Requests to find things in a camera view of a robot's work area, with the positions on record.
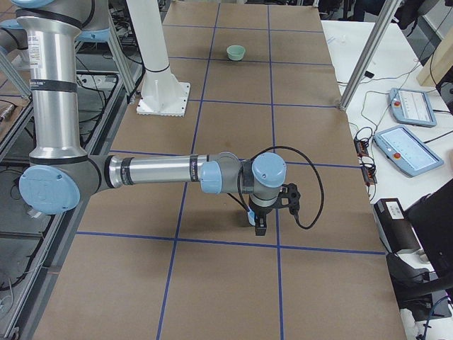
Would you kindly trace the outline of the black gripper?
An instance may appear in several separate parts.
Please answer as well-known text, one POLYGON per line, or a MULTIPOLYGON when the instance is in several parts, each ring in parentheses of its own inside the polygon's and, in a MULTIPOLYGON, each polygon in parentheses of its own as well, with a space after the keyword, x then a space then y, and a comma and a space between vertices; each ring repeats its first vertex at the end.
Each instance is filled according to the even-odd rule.
POLYGON ((267 231, 267 222, 266 222, 266 215, 271 213, 274 209, 273 206, 263 207, 260 205, 255 204, 254 202, 250 202, 248 207, 251 212, 255 215, 254 222, 255 222, 255 235, 257 237, 264 237, 267 231))

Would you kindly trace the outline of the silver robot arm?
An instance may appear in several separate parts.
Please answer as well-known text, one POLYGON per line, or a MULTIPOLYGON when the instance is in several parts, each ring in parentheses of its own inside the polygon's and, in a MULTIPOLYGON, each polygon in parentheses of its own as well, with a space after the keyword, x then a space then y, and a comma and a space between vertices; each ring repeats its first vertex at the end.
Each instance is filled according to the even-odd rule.
POLYGON ((107 1, 17 1, 26 31, 36 146, 19 180, 24 201, 56 215, 109 188, 139 183, 198 182, 206 193, 246 194, 258 236, 282 196, 286 164, 265 152, 241 161, 234 154, 120 158, 90 156, 79 136, 75 41, 110 32, 107 1))

